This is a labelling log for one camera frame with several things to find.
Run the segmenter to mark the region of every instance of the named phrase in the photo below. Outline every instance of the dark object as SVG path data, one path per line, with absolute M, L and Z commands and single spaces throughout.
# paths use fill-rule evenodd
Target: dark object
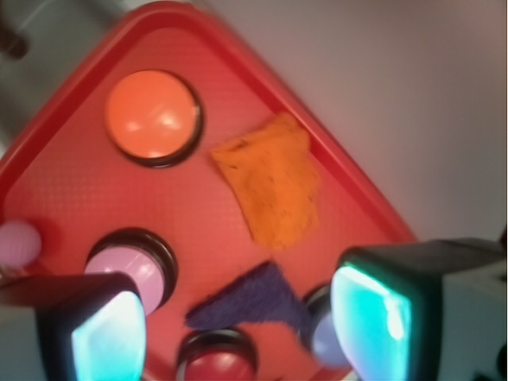
M 499 243 L 501 244 L 502 248 L 504 248 L 506 251 L 506 227 L 501 234 L 501 238 L 499 238 Z
M 499 351 L 497 365 L 499 374 L 506 378 L 506 344 Z
M 478 347 L 474 342 L 481 341 L 482 333 L 487 330 L 490 336 L 486 333 L 485 336 L 492 337 L 493 333 L 506 329 L 506 305 L 495 302 L 502 300 L 503 291 L 506 299 L 506 285 L 499 284 L 502 277 L 506 277 L 506 253 L 500 243 L 460 239 L 350 248 L 339 262 L 339 269 L 347 267 L 357 269 L 364 278 L 374 279 L 410 301 L 406 379 L 449 379 L 453 375 L 462 379 L 469 368 L 489 369 L 495 364 L 499 343 L 489 341 L 488 345 Z M 332 292 L 332 298 L 336 298 L 341 290 L 333 286 Z M 505 323 L 501 326 L 498 322 L 499 318 L 502 320 L 503 310 Z M 480 325 L 483 328 L 474 332 L 473 326 Z M 340 336 L 341 327 L 336 329 Z M 359 343 L 368 340 L 366 337 L 356 339 Z M 489 356 L 495 353 L 491 364 L 475 364 L 478 348 L 482 348 L 483 355 L 486 351 Z M 462 356 L 458 369 L 453 360 L 457 351 Z M 344 352 L 353 367 L 360 363 L 351 357 L 346 347 Z M 366 372 L 365 369 L 356 370 L 360 377 Z M 375 370 L 367 371 L 372 377 Z M 475 373 L 480 374 L 484 374 L 483 369 Z
M 88 260 L 91 260 L 96 254 L 110 246 L 131 246 L 140 248 L 150 254 L 159 264 L 164 275 L 164 293 L 160 301 L 161 307 L 173 294 L 176 288 L 178 278 L 178 264 L 175 254 L 169 244 L 161 237 L 141 228 L 125 228 L 117 230 L 102 238 L 91 249 Z
M 271 262 L 237 278 L 186 315 L 186 324 L 197 330 L 222 329 L 245 321 L 282 321 L 302 334 L 310 329 L 309 311 Z
M 26 39 L 17 35 L 3 21 L 2 2 L 0 1 L 0 53 L 19 60 L 29 50 Z
M 3 279 L 0 281 L 0 306 L 27 307 L 35 311 L 47 379 L 73 380 L 77 376 L 72 333 L 123 291 L 137 294 L 136 285 L 123 274 Z M 18 344 L 24 345 L 23 340 L 26 337 L 20 337 Z
M 475 375 L 475 378 L 472 381 L 494 381 L 494 379 L 487 377 L 486 375 Z

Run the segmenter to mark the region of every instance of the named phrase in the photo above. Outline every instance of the orange button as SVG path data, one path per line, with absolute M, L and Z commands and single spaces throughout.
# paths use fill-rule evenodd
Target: orange button
M 198 139 L 200 114 L 187 85 L 157 70 L 124 77 L 106 104 L 107 129 L 115 144 L 134 159 L 147 160 L 147 165 L 192 145 Z

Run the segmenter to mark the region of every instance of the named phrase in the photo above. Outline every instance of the white surface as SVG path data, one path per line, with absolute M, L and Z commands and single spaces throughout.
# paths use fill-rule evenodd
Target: white surface
M 195 0 L 278 73 L 422 240 L 506 224 L 506 2 Z
M 506 261 L 446 275 L 438 380 L 502 380 L 497 359 L 506 345 Z

